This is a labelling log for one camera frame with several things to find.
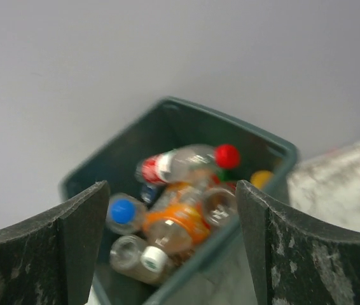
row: soda bottle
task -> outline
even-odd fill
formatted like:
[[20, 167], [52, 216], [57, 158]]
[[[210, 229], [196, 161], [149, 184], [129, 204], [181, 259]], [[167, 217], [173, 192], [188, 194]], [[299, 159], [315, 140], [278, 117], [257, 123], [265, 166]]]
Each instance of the soda bottle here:
[[118, 238], [109, 253], [109, 263], [118, 273], [134, 278], [150, 285], [163, 283], [172, 273], [175, 264], [168, 259], [162, 272], [157, 273], [145, 268], [141, 263], [141, 256], [148, 243], [135, 235]]
[[175, 267], [179, 268], [195, 254], [195, 251], [196, 248], [192, 248], [184, 252], [179, 252], [177, 254], [174, 254], [173, 256], [170, 256], [170, 259], [172, 260]]
[[123, 193], [118, 193], [109, 200], [106, 226], [115, 233], [127, 235], [142, 228], [146, 216], [143, 202]]
[[182, 203], [190, 207], [197, 207], [202, 200], [203, 193], [212, 187], [213, 181], [210, 177], [204, 177], [196, 181], [191, 188], [176, 198], [177, 203]]
[[191, 185], [185, 182], [169, 184], [150, 210], [155, 212], [166, 209], [176, 198], [187, 192], [189, 188], [191, 188]]
[[230, 144], [217, 148], [194, 144], [145, 159], [138, 164], [135, 176], [140, 182], [158, 185], [194, 182], [219, 168], [235, 168], [239, 161], [238, 150]]
[[235, 189], [225, 183], [208, 189], [202, 195], [199, 210], [211, 229], [224, 227], [237, 214]]
[[210, 234], [197, 210], [184, 203], [148, 213], [143, 231], [149, 246], [142, 254], [141, 262], [158, 273], [169, 256], [192, 249]]

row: bottle label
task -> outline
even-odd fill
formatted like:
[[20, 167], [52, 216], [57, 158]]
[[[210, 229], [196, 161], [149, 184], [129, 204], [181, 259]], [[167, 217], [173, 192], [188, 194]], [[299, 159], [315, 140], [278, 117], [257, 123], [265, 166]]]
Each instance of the bottle label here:
[[166, 184], [163, 174], [170, 171], [173, 155], [174, 151], [169, 151], [146, 159], [142, 166], [143, 179], [152, 184]]
[[204, 225], [200, 213], [187, 204], [178, 203], [161, 212], [147, 213], [143, 223], [143, 230], [148, 232], [152, 223], [162, 219], [171, 220], [185, 228], [194, 245], [198, 245], [210, 235], [210, 230]]

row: blue bottle cap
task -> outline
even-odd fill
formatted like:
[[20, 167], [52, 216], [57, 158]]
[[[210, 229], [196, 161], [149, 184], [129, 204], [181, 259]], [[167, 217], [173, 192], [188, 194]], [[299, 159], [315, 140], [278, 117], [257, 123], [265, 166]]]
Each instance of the blue bottle cap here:
[[128, 199], [118, 199], [112, 203], [110, 214], [116, 223], [127, 224], [135, 218], [136, 207]]

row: orange label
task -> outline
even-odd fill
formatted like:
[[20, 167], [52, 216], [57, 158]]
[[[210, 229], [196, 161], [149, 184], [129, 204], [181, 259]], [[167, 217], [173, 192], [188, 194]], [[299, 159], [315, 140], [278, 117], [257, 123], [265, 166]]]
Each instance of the orange label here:
[[143, 224], [144, 231], [147, 232], [152, 223], [162, 219], [171, 220], [184, 227], [194, 245], [203, 242], [210, 235], [210, 230], [204, 225], [199, 212], [184, 204], [175, 204], [164, 211], [148, 213]]

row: white bottle cap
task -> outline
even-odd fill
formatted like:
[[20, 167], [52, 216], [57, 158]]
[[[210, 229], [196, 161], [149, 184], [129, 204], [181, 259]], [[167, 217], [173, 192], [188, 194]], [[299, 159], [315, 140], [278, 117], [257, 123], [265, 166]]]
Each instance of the white bottle cap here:
[[156, 247], [148, 246], [144, 249], [141, 256], [141, 262], [146, 269], [152, 272], [161, 273], [168, 258], [169, 257], [164, 251]]

